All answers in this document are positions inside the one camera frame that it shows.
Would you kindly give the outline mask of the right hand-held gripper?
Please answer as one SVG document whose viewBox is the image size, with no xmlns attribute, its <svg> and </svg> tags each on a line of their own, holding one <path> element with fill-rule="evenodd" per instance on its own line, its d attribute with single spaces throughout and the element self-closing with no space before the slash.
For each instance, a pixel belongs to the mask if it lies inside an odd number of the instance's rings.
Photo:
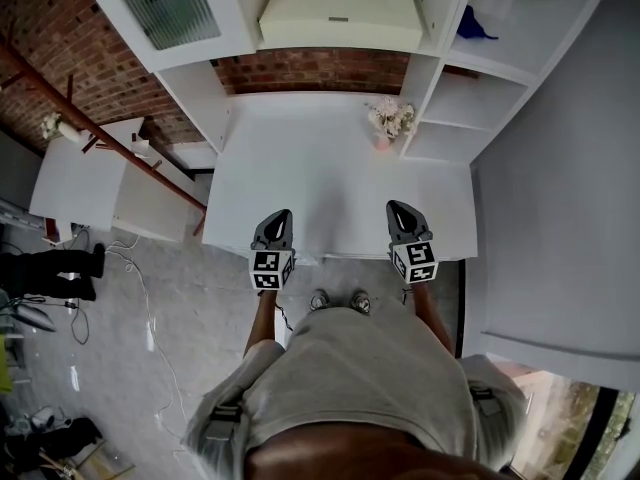
<svg viewBox="0 0 640 480">
<path fill-rule="evenodd" d="M 438 260 L 424 215 L 407 203 L 390 200 L 386 204 L 391 238 L 390 260 L 406 284 L 428 282 L 436 277 Z"/>
</svg>

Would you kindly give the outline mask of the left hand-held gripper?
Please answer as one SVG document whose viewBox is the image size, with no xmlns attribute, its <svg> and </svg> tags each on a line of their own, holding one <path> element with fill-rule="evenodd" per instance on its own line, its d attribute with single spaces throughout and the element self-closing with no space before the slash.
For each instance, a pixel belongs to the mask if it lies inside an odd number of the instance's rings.
<svg viewBox="0 0 640 480">
<path fill-rule="evenodd" d="M 289 209 L 276 211 L 256 227 L 252 248 L 291 249 L 293 214 Z M 249 274 L 258 291 L 280 291 L 295 268 L 293 250 L 252 250 L 249 254 Z"/>
</svg>

